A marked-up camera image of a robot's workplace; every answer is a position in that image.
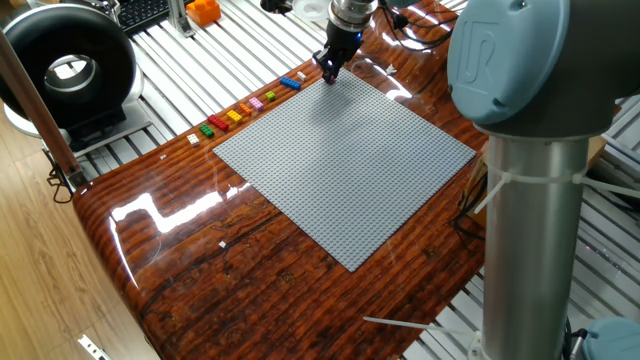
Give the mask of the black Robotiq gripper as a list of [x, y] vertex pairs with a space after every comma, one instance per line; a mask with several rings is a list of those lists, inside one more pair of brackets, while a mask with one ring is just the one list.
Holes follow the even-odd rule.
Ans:
[[312, 56], [322, 70], [322, 79], [328, 84], [334, 84], [339, 71], [353, 58], [362, 44], [361, 31], [352, 32], [339, 27], [328, 27], [325, 48], [316, 51]]

